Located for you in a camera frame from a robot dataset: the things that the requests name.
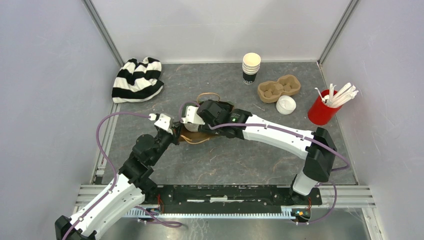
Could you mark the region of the single paper coffee cup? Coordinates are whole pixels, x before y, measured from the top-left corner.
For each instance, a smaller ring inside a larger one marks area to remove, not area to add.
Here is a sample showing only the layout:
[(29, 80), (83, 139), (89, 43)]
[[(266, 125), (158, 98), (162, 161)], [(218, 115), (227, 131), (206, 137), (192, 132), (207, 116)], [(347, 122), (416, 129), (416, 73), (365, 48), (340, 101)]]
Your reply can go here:
[(199, 131), (199, 126), (200, 126), (199, 124), (190, 123), (190, 122), (184, 124), (184, 127), (189, 132), (192, 132), (192, 133), (197, 133)]

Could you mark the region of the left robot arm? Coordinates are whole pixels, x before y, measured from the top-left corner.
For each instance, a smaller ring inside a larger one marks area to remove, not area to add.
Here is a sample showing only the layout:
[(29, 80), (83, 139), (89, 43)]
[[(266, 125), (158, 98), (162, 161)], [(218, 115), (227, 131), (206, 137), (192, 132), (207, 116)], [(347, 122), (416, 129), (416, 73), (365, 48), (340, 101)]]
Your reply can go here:
[(122, 216), (141, 203), (157, 198), (157, 184), (150, 179), (153, 166), (171, 145), (179, 144), (181, 126), (157, 129), (156, 136), (138, 137), (115, 178), (82, 210), (55, 221), (58, 240), (99, 240)]

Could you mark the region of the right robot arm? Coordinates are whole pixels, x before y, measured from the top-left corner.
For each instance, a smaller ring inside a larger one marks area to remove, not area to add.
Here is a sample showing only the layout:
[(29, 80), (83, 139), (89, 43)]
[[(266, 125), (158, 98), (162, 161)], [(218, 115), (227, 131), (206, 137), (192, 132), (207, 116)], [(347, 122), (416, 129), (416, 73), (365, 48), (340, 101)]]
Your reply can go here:
[(295, 204), (306, 201), (317, 184), (329, 181), (337, 148), (322, 127), (315, 131), (286, 127), (215, 100), (202, 102), (194, 115), (201, 132), (268, 144), (304, 160), (301, 173), (288, 191)]

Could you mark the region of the green brown paper bag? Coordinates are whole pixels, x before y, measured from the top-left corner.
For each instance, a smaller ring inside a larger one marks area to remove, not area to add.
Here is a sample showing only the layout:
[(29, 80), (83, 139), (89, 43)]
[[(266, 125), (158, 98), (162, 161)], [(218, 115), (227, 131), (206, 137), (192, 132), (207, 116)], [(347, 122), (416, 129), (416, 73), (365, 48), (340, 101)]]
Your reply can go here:
[[(183, 103), (180, 106), (179, 113), (178, 113), (178, 119), (180, 120), (180, 122), (182, 120), (183, 110), (184, 110), (184, 107), (185, 106), (197, 106), (197, 105), (201, 105), (203, 103), (203, 101), (200, 100), (200, 98), (205, 97), (205, 96), (210, 96), (210, 95), (216, 96), (217, 97), (217, 100), (216, 101), (218, 103), (224, 104), (224, 105), (228, 105), (229, 106), (229, 109), (231, 111), (235, 108), (235, 106), (234, 106), (234, 104), (232, 102), (221, 101), (221, 97), (220, 97), (220, 95), (218, 93), (215, 93), (215, 92), (203, 92), (203, 93), (200, 93), (197, 96), (197, 98), (196, 98), (195, 101), (187, 101), (187, 102)], [(198, 144), (207, 142), (207, 141), (209, 141), (212, 138), (216, 138), (218, 136), (219, 135), (202, 133), (202, 132), (199, 132), (199, 131), (198, 132), (190, 132), (190, 131), (188, 131), (185, 128), (185, 126), (183, 124), (183, 127), (181, 129), (181, 135), (180, 135), (179, 140), (180, 140), (180, 142), (183, 142), (184, 141), (184, 142), (186, 142), (186, 143), (188, 143), (190, 145), (198, 145)]]

